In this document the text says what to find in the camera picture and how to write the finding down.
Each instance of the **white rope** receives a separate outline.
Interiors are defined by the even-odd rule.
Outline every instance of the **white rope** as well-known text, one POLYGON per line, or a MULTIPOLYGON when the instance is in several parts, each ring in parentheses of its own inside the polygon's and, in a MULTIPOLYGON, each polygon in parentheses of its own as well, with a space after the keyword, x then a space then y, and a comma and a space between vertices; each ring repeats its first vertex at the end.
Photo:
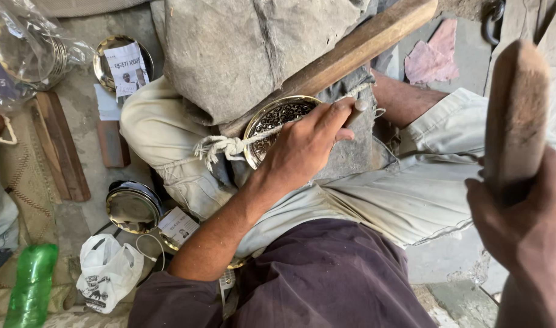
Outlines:
POLYGON ((11 140, 5 140, 3 138, 0 138, 0 144, 16 145, 17 136, 15 136, 15 132, 13 131, 13 127, 11 126, 11 120, 9 119, 9 117, 3 115, 3 121, 5 122, 5 126, 7 126, 7 129, 9 130, 9 135, 11 135, 11 140))
MULTIPOLYGON (((339 97, 335 101, 340 101, 341 99, 346 97, 356 97, 359 92, 361 92, 362 90, 368 87, 371 87, 371 83, 362 83, 358 86, 355 86, 354 88, 351 89, 351 91, 347 92, 344 96, 339 97)), ((302 117, 297 118, 295 120, 291 120, 289 122, 294 122, 301 118, 302 117)), ((210 135, 209 137, 205 137, 199 140, 199 142, 195 144, 195 147, 193 148, 195 157, 176 160, 174 162, 165 165, 155 166, 154 168, 156 170, 169 169, 178 165, 194 162, 195 160, 202 160, 204 158, 205 166, 208 168, 210 172, 212 172, 213 171, 212 164, 215 164, 219 161, 216 154, 221 152, 224 153, 225 158, 227 160, 245 160, 245 157, 236 156, 236 155, 244 152, 246 146, 253 144, 256 141, 260 141, 267 137, 270 137, 271 135, 280 133, 283 125, 284 124, 278 125, 273 129, 263 131, 251 138, 247 138, 244 140, 237 137, 227 138, 222 135, 210 135)))

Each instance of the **engraved floral pattern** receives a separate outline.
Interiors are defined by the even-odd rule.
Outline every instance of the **engraved floral pattern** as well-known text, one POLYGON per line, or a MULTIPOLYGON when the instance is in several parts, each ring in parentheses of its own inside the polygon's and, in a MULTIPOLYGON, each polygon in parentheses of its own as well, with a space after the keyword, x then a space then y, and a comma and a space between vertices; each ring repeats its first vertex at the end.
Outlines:
MULTIPOLYGON (((260 132, 270 130, 277 125, 287 123, 288 121, 295 120, 308 114, 311 109, 315 107, 314 104, 309 103, 291 103, 283 104, 276 108, 269 110, 264 116, 260 117, 258 122, 254 125, 252 132, 248 137, 253 137, 260 132)), ((260 141, 256 141, 251 146, 251 152, 253 156, 257 159, 257 162, 261 162, 266 156, 267 150, 274 144, 278 135, 271 135, 260 141)))

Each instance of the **pink cloth scrap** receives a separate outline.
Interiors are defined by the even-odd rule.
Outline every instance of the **pink cloth scrap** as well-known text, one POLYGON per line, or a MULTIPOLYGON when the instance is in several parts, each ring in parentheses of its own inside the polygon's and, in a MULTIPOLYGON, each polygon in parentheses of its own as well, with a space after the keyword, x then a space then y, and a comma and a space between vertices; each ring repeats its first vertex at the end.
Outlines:
POLYGON ((405 75, 410 84, 434 80, 442 82, 458 77, 458 66, 453 59, 456 23, 456 19, 445 19, 429 42, 418 41, 415 44, 404 62, 405 75))

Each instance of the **dark purple shirt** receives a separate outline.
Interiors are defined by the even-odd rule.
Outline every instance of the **dark purple shirt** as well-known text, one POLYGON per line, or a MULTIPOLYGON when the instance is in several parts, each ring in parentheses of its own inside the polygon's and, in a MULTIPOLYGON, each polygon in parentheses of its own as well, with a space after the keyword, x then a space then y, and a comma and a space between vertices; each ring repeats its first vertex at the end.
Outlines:
POLYGON ((437 327, 407 281, 405 252, 347 220, 288 230, 237 269, 238 308, 222 320, 217 281, 153 274, 129 327, 437 327))

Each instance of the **sleeve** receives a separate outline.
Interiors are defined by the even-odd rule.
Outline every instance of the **sleeve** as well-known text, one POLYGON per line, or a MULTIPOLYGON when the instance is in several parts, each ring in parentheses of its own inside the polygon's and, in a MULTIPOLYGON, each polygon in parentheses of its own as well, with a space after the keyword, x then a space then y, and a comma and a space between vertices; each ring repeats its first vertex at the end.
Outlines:
POLYGON ((136 291, 128 327, 219 328, 223 307, 216 283, 154 273, 136 291))

